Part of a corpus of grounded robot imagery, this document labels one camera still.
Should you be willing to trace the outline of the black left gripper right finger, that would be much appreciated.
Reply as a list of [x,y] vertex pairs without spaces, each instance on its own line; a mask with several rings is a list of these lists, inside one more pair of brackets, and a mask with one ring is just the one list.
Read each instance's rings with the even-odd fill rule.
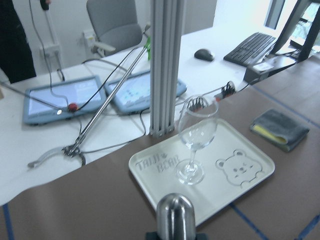
[[196,240],[208,240],[208,236],[205,233],[197,233]]

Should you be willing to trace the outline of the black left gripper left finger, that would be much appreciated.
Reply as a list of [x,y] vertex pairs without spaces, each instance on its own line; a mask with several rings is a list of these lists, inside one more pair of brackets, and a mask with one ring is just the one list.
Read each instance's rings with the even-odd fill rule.
[[156,232],[146,232],[145,233],[145,240],[157,240],[158,235]]

